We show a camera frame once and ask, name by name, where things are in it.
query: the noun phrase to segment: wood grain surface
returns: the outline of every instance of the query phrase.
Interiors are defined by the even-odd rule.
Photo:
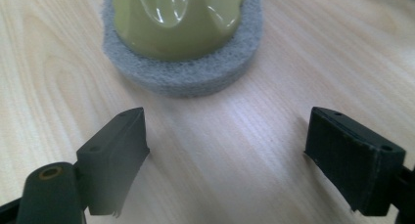
[[[134,86],[101,49],[103,0],[0,0],[0,203],[117,113],[144,107],[151,154],[124,214],[88,223],[393,223],[350,211],[303,155],[313,106],[415,164],[415,0],[263,0],[248,73],[202,98]]]

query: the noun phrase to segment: wooden table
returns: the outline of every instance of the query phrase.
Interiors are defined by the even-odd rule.
[[[0,0],[0,203],[117,113],[144,107],[151,154],[133,223],[393,223],[364,217],[303,155],[313,106],[343,112],[415,164],[415,0],[263,0],[248,73],[202,98],[129,83],[101,49],[103,0]],[[113,223],[88,217],[89,223]]]

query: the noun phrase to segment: gray foam ring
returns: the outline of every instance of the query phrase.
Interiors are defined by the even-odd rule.
[[[222,48],[199,59],[167,62],[132,52],[118,38],[112,0],[104,0],[104,52],[132,82],[173,97],[196,97],[218,92],[241,77],[262,35],[261,0],[244,0],[241,24]]]

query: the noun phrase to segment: black plastic part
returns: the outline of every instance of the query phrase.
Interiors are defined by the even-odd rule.
[[[70,163],[52,163],[27,177],[17,223],[85,223]]]
[[[415,223],[415,169],[402,168],[393,182],[392,203],[399,209],[396,223]]]
[[[305,153],[367,216],[388,213],[405,150],[339,112],[313,108]]]
[[[149,152],[143,109],[114,117],[76,152],[82,206],[92,215],[119,215]]]
[[[19,204],[21,199],[8,202],[0,206],[0,223],[1,224],[12,224],[16,223],[18,218]]]

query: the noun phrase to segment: gray sponge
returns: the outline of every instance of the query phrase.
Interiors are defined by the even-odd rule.
[[[241,24],[222,48],[199,59],[167,62],[135,54],[118,38],[112,0],[104,1],[104,52],[132,82],[173,97],[204,96],[220,91],[241,77],[262,35],[261,0],[244,0]]]

